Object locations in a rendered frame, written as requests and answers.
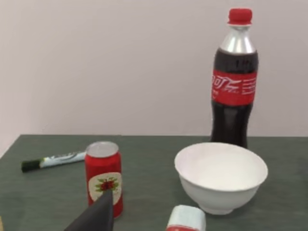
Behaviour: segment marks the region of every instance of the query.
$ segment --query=white cap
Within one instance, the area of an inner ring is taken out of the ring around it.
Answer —
[[[205,231],[206,221],[205,213],[196,207],[178,205],[173,208],[167,230],[172,227],[193,229],[197,231]]]

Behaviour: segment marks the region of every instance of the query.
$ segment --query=dark cola liquid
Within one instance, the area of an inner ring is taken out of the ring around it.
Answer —
[[[257,72],[258,54],[235,55],[218,49],[214,69],[232,74]],[[247,148],[247,126],[252,107],[253,103],[230,106],[212,100],[213,129],[210,141]]]

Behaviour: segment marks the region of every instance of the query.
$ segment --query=table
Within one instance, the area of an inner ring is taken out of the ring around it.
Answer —
[[[196,204],[183,191],[173,159],[202,137],[22,135],[0,159],[5,231],[62,231],[87,207],[84,163],[22,173],[28,159],[114,141],[122,153],[124,206],[114,231],[163,231],[174,206]],[[268,164],[256,197],[233,213],[207,215],[207,231],[308,230],[308,138],[250,138]]]

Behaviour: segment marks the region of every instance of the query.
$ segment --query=red can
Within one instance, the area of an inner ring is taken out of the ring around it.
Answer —
[[[121,155],[119,147],[109,141],[91,144],[86,150],[85,165],[89,206],[104,191],[113,191],[114,217],[123,211]]]

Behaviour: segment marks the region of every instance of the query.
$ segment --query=cream-colored oval label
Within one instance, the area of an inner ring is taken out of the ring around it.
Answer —
[[[121,173],[103,173],[89,180],[89,194],[93,201],[96,201],[108,189],[113,192],[113,204],[115,205],[120,200],[122,194]]]

